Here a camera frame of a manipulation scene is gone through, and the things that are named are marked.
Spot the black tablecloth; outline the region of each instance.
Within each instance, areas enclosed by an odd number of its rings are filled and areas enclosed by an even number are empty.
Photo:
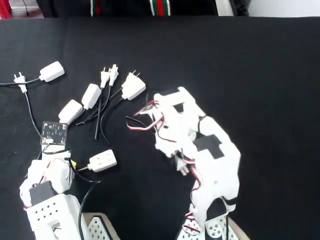
[[[240,190],[231,213],[252,239],[307,239],[316,231],[320,19],[170,17],[0,21],[1,82],[22,72],[29,80],[60,61],[66,74],[28,86],[34,117],[57,121],[70,99],[80,102],[104,66],[118,64],[118,89],[128,72],[149,91],[184,86],[241,152]],[[149,132],[126,128],[125,115],[144,96],[123,102],[106,123],[118,167],[99,174],[85,212],[105,213],[120,238],[174,239],[189,208],[191,176],[182,177],[155,150]],[[0,88],[2,239],[33,239],[19,197],[40,141],[25,96]],[[93,140],[95,123],[71,126],[67,145],[85,166],[108,149]],[[73,182],[81,201],[88,185]]]

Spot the white robot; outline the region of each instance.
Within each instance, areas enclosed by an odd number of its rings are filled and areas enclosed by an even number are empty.
[[[66,123],[43,123],[42,160],[35,159],[31,162],[26,179],[19,188],[20,198],[24,203],[23,209],[27,213],[35,239],[118,239],[112,237],[115,234],[110,234],[100,216],[94,216],[87,225],[78,199],[73,195],[65,194],[75,177],[71,167],[71,165],[75,167],[75,163],[71,161],[70,149],[66,148],[67,127]],[[88,169],[94,172],[117,164],[110,149],[91,157],[89,161]]]
[[[133,131],[154,128],[155,148],[175,159],[177,171],[195,177],[189,212],[177,239],[237,239],[224,216],[236,208],[240,152],[227,133],[183,87],[155,94],[135,116],[143,114],[150,116],[152,124],[132,127],[127,123],[127,127]]]
[[[155,94],[135,116],[143,114],[150,116],[152,124],[133,127],[127,123],[127,127],[134,131],[154,128],[155,148],[174,158],[177,171],[184,176],[191,172],[195,177],[189,212],[176,239],[237,240],[224,217],[235,209],[239,190],[240,152],[229,136],[213,118],[205,115],[183,87]],[[74,178],[71,162],[65,160],[71,156],[66,138],[65,123],[43,123],[42,160],[32,161],[27,179],[20,186],[20,197],[35,238],[111,239],[100,219],[93,219],[87,226],[79,214],[81,206],[77,198],[64,194]]]

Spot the black cable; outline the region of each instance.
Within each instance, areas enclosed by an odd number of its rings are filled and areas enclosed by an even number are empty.
[[[36,157],[37,160],[40,160],[40,157],[42,155],[42,150],[39,152],[38,156]]]
[[[129,119],[129,120],[132,120],[132,121],[134,121],[134,122],[136,122],[136,123],[138,123],[138,124],[141,124],[141,125],[144,126],[145,128],[148,127],[148,126],[147,126],[145,123],[143,123],[142,121],[140,121],[140,120],[138,120],[138,119],[136,119],[136,118],[133,118],[133,117],[131,117],[131,116],[125,116],[125,118],[126,118],[126,119]],[[151,129],[149,129],[149,131],[150,131],[153,135],[156,135]]]
[[[29,12],[28,12],[27,4],[26,4],[25,0],[22,0],[22,2],[24,3],[24,6],[25,6],[26,15],[29,16]]]
[[[225,236],[225,240],[229,240],[229,216],[225,216],[225,225],[226,225],[226,236]]]
[[[93,180],[87,179],[86,177],[82,176],[80,173],[78,173],[78,172],[75,170],[75,168],[74,168],[74,166],[73,166],[70,158],[68,158],[68,162],[69,162],[70,168],[72,169],[72,171],[74,172],[74,174],[75,174],[77,177],[79,177],[80,179],[82,179],[82,180],[84,180],[84,181],[86,181],[86,182],[88,182],[88,183],[93,183],[93,185],[90,187],[90,189],[88,190],[88,192],[84,195],[84,198],[83,198],[83,200],[82,200],[82,203],[81,203],[81,206],[80,206],[80,210],[79,210],[79,216],[78,216],[78,227],[79,227],[80,237],[81,237],[81,240],[85,240],[85,238],[84,238],[84,233],[83,233],[83,231],[82,231],[82,226],[81,226],[81,216],[82,216],[82,212],[83,212],[84,205],[85,205],[85,203],[86,203],[86,200],[87,200],[89,194],[93,191],[93,189],[95,188],[95,186],[97,186],[98,184],[101,183],[101,181],[93,181]]]
[[[102,93],[103,93],[103,90],[104,88],[101,87],[101,94],[100,94],[100,97],[99,97],[99,106],[98,106],[98,119],[96,120],[96,126],[95,126],[95,133],[94,133],[94,140],[97,140],[98,139],[98,132],[99,132],[99,124],[100,124],[100,117],[101,117],[101,108],[102,108]]]
[[[51,143],[48,143],[48,145],[45,146],[41,152],[42,152],[43,154],[53,155],[53,154],[65,153],[65,152],[68,152],[68,151],[71,150],[71,147],[68,147],[68,148],[66,148],[66,149],[59,150],[59,151],[45,151],[50,145],[51,145]]]
[[[111,86],[108,86],[108,95],[106,97],[106,101],[105,101],[105,106],[107,106],[108,101],[109,101],[109,97],[110,97],[110,93],[111,93]],[[99,133],[99,124],[100,124],[100,119],[101,119],[101,111],[102,111],[102,92],[100,95],[100,101],[99,101],[99,107],[98,107],[98,115],[97,115],[97,120],[96,120],[96,127],[95,127],[95,134],[94,134],[94,140],[98,139],[98,133]]]
[[[30,101],[29,101],[29,97],[28,97],[27,92],[25,92],[24,95],[25,95],[25,99],[26,99],[26,101],[28,103],[29,115],[30,115],[30,118],[31,118],[31,121],[32,121],[32,125],[33,125],[34,129],[36,130],[36,133],[41,138],[41,133],[40,133],[39,129],[37,128],[37,125],[36,125],[35,120],[34,120],[34,116],[32,115],[32,109],[31,109],[31,105],[30,105]]]
[[[84,195],[84,198],[82,200],[81,206],[80,206],[80,210],[79,210],[79,217],[78,217],[78,226],[79,226],[79,232],[80,232],[80,237],[81,240],[85,240],[84,237],[84,233],[82,231],[82,226],[81,226],[81,216],[82,216],[82,212],[84,210],[84,205],[86,203],[87,198],[89,197],[89,194],[93,191],[93,189],[99,184],[100,182],[96,182],[94,183],[90,189],[88,190],[88,192]]]
[[[104,130],[103,130],[103,119],[104,119],[104,116],[107,114],[107,113],[110,113],[111,112],[111,109],[115,108],[119,103],[121,103],[123,100],[123,98],[120,98],[119,101],[117,101],[110,109],[109,111],[105,111],[102,116],[101,116],[101,119],[100,119],[100,131],[101,131],[101,134],[104,138],[104,140],[106,141],[106,143],[110,146],[110,142],[108,141],[105,133],[104,133]]]
[[[120,89],[118,89],[117,91],[115,91],[114,94],[112,94],[110,97],[109,97],[109,100],[111,101],[116,95],[118,95],[120,92],[122,91],[122,87]],[[106,108],[107,106],[107,101],[105,101],[103,103],[103,106],[101,108],[101,112],[103,112],[103,110]],[[88,117],[86,117],[86,119],[84,119],[83,121],[81,122],[78,122],[76,124],[76,126],[79,126],[81,124],[86,124],[88,121],[92,120],[92,119],[95,119],[96,117],[98,116],[98,109],[96,109],[95,111],[93,111]]]
[[[13,86],[13,85],[27,85],[27,84],[32,84],[32,83],[39,81],[39,80],[40,80],[40,78],[36,78],[36,79],[30,80],[30,81],[25,81],[25,82],[21,82],[21,83],[18,83],[18,82],[0,83],[0,87]]]

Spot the electrical cable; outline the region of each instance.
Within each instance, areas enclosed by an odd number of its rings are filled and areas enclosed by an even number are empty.
[[[128,127],[128,129],[130,130],[134,130],[134,131],[147,131],[147,130],[151,130],[154,126],[156,126],[163,118],[161,117],[160,119],[158,119],[157,121],[154,121],[153,123],[151,123],[149,126],[147,127],[137,127],[137,126],[129,126],[128,122],[126,123],[126,126]]]
[[[28,9],[27,9],[27,4],[25,2],[25,0],[22,0],[23,4],[24,4],[24,7],[25,7],[25,12],[26,12],[26,15],[29,16],[29,12],[28,12]]]
[[[103,93],[103,88],[101,88],[101,94],[100,94],[100,100],[99,100],[99,107],[98,107],[98,115],[97,115],[97,120],[96,120],[96,126],[95,126],[95,134],[94,134],[94,140],[98,139],[98,133],[99,133],[99,124],[100,124],[100,119],[101,119],[101,106],[102,106],[102,93]],[[105,106],[107,106],[109,97],[111,93],[111,86],[108,86],[108,95],[106,97],[105,101]]]
[[[41,138],[41,133],[40,133],[39,129],[37,128],[37,125],[36,125],[35,120],[34,120],[34,116],[32,114],[31,104],[30,104],[27,92],[25,92],[24,95],[25,95],[25,99],[26,99],[26,101],[28,103],[29,115],[30,115],[30,118],[31,118],[31,121],[32,121],[32,125],[33,125],[34,129],[36,130],[36,133]]]
[[[225,225],[226,225],[226,231],[225,231],[225,240],[229,240],[229,216],[225,216]]]
[[[5,87],[5,86],[17,86],[17,85],[27,85],[27,84],[32,84],[36,81],[39,81],[40,78],[36,78],[30,81],[25,81],[25,82],[8,82],[8,83],[0,83],[0,87]]]
[[[61,154],[61,153],[65,153],[71,150],[71,147],[68,147],[66,149],[63,150],[59,150],[59,151],[45,151],[49,146],[51,145],[51,143],[48,143],[47,146],[45,146],[42,150],[43,154],[47,154],[47,155],[53,155],[53,154]]]
[[[144,126],[145,128],[148,127],[145,123],[143,123],[142,121],[140,121],[140,120],[138,120],[138,119],[136,119],[136,118],[133,118],[133,117],[130,117],[130,116],[125,116],[125,118],[126,118],[126,119],[129,119],[129,120],[131,120],[131,121],[134,121],[134,122],[136,122],[136,123],[138,123],[138,124],[141,124],[141,125]],[[156,135],[151,129],[149,129],[149,131],[150,131],[153,135]]]
[[[38,156],[36,157],[37,160],[40,160],[40,157],[42,155],[42,150],[39,152]]]
[[[116,95],[118,95],[119,93],[121,93],[122,91],[122,87],[120,89],[118,89],[117,91],[115,91],[114,94],[112,94],[110,97],[109,97],[109,101],[111,101]],[[102,105],[102,108],[101,108],[101,112],[103,112],[103,110],[106,108],[107,106],[107,103],[108,101],[105,101]],[[88,121],[91,121],[92,119],[95,119],[97,116],[98,116],[98,111],[99,109],[96,109],[94,110],[89,116],[87,116],[83,121],[81,122],[78,122],[76,124],[76,126],[79,126],[81,124],[86,124]]]
[[[104,133],[104,130],[103,130],[103,119],[104,117],[106,116],[107,113],[110,113],[111,112],[111,109],[115,108],[119,103],[121,103],[123,100],[123,98],[120,98],[110,109],[109,111],[105,111],[102,116],[101,116],[101,119],[100,119],[100,131],[101,131],[101,134],[104,138],[104,140],[106,141],[106,143],[110,146],[110,142],[108,141],[105,133]]]
[[[83,168],[78,169],[77,172],[81,172],[81,171],[84,171],[84,170],[87,170],[87,169],[88,169],[88,166],[85,166]]]
[[[71,162],[71,159],[68,158],[68,162],[69,162],[69,165],[72,169],[72,171],[74,172],[74,174],[79,177],[80,179],[88,182],[88,183],[93,183],[93,185],[90,187],[90,189],[88,190],[88,192],[84,195],[84,198],[82,200],[82,203],[81,203],[81,206],[80,206],[80,210],[79,210],[79,216],[78,216],[78,227],[79,227],[79,233],[80,233],[80,237],[81,237],[81,240],[85,240],[85,237],[84,237],[84,233],[82,231],[82,226],[81,226],[81,216],[82,216],[82,212],[83,212],[83,209],[84,209],[84,205],[86,203],[86,200],[88,199],[88,196],[89,194],[93,191],[93,189],[101,183],[101,181],[93,181],[93,180],[89,180],[87,179],[86,177],[82,176],[80,173],[78,173],[78,171],[75,170],[72,162]]]

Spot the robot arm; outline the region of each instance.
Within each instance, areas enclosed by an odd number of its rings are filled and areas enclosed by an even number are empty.
[[[177,171],[195,176],[190,213],[204,229],[207,211],[222,199],[225,211],[235,209],[239,191],[240,152],[217,122],[199,108],[183,87],[154,95],[138,114],[148,114],[155,125],[155,148],[174,157]]]

